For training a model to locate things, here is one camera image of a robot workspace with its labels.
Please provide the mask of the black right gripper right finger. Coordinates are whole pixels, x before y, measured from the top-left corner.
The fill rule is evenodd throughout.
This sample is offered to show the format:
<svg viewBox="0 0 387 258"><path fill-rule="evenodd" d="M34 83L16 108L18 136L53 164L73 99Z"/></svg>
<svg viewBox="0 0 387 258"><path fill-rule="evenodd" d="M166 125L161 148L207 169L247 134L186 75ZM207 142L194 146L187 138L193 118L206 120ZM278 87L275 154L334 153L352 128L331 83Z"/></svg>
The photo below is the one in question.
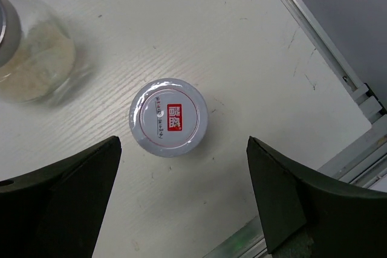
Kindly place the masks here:
<svg viewBox="0 0 387 258"><path fill-rule="evenodd" d="M247 160L272 257L386 256L386 193L330 178L254 137Z"/></svg>

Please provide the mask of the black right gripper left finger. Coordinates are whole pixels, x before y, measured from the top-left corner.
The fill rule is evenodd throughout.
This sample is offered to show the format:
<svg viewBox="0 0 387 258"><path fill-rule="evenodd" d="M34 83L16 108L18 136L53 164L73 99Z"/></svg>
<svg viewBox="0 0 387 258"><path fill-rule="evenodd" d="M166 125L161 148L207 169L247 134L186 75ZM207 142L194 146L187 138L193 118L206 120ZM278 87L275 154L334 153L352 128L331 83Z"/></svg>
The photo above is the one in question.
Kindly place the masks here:
<svg viewBox="0 0 387 258"><path fill-rule="evenodd" d="M120 157L112 136L1 181L1 257L92 257Z"/></svg>

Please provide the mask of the white-lid seasoning jar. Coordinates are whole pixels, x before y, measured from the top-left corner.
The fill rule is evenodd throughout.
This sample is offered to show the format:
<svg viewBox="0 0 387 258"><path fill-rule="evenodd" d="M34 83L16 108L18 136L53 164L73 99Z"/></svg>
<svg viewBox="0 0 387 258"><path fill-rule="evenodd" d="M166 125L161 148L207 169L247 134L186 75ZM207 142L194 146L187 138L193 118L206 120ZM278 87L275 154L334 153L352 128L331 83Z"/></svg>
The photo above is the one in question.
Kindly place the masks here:
<svg viewBox="0 0 387 258"><path fill-rule="evenodd" d="M206 101L191 84L173 78L142 87L129 109L129 127L147 152L165 158L184 155L204 138L209 122Z"/></svg>

